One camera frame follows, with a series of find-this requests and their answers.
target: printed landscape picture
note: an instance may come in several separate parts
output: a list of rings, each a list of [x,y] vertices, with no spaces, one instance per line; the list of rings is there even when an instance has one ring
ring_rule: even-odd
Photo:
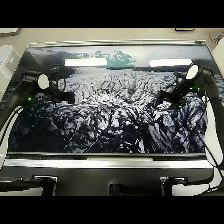
[[[150,67],[150,60],[190,58],[210,67],[223,99],[224,83],[206,46],[82,46],[27,48],[3,97],[20,81],[22,72],[46,74],[65,59],[106,58],[106,66],[64,67],[65,91],[75,104],[52,103],[38,94],[36,103],[18,116],[9,139],[9,152],[42,153],[203,153],[204,104],[193,93],[186,105],[170,109],[156,104],[160,90],[172,91],[176,72],[186,66]],[[61,76],[59,87],[63,89]]]

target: robotic arm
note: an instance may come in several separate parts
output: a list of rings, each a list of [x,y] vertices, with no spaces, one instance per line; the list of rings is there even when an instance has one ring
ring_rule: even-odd
[[[61,66],[53,66],[52,73],[58,73]],[[0,169],[4,163],[8,149],[8,138],[11,128],[23,106],[30,103],[37,94],[43,93],[53,102],[68,101],[74,103],[74,93],[62,92],[42,72],[29,71],[21,76],[21,82],[9,96],[5,108],[0,113]]]
[[[213,166],[213,177],[194,183],[186,182],[180,178],[168,178],[163,183],[165,195],[200,195],[209,192],[209,189],[219,189],[224,174],[224,107],[219,99],[218,88],[214,81],[213,72],[202,66],[193,65],[186,79],[172,92],[161,91],[157,103],[166,100],[172,107],[184,105],[184,96],[189,92],[197,92],[198,96],[208,97],[207,102],[207,129],[204,142],[205,152],[209,163]]]

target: beige surface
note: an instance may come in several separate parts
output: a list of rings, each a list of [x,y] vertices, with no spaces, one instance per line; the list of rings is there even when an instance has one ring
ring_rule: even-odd
[[[191,39],[207,40],[213,50],[216,46],[209,33],[224,28],[196,28],[195,31],[177,32],[174,28],[22,28],[17,36],[0,37],[0,45],[10,44],[22,55],[29,43],[72,40],[122,39]]]

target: white device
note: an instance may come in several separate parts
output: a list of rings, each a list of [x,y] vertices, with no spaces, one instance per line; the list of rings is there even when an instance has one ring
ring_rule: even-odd
[[[19,61],[20,56],[11,45],[0,46],[0,100]]]

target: poster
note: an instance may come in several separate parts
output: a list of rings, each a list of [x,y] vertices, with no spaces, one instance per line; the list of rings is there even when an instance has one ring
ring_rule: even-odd
[[[36,153],[203,153],[204,103],[189,93],[186,105],[156,105],[160,90],[172,91],[183,66],[150,67],[151,60],[188,58],[210,67],[223,99],[224,83],[206,46],[71,46],[27,48],[3,97],[20,81],[22,72],[46,74],[66,59],[106,58],[106,66],[64,67],[66,91],[75,104],[51,103],[37,94],[17,118],[9,152]],[[59,87],[63,89],[63,77]]]

